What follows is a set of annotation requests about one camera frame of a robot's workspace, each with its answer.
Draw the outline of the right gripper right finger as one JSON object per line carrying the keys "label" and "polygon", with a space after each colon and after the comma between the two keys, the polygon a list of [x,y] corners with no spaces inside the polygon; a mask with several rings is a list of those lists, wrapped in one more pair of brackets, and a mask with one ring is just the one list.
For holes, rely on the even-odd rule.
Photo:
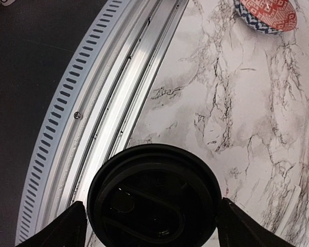
{"label": "right gripper right finger", "polygon": [[262,227],[228,198],[222,199],[216,222],[220,246],[292,246]]}

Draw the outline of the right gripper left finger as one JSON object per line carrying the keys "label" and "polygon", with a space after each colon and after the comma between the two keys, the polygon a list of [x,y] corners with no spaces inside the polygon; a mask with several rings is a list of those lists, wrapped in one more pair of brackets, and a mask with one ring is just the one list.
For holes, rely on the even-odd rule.
{"label": "right gripper left finger", "polygon": [[19,247],[84,247],[87,216],[81,201],[74,202],[40,232],[19,244]]}

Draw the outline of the black plastic cup lid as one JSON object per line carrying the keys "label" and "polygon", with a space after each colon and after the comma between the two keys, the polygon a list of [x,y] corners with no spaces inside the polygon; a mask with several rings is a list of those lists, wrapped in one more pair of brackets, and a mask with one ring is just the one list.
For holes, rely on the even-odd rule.
{"label": "black plastic cup lid", "polygon": [[94,176],[87,211],[105,246],[202,246],[216,229],[221,191],[210,167],[165,144],[125,149]]}

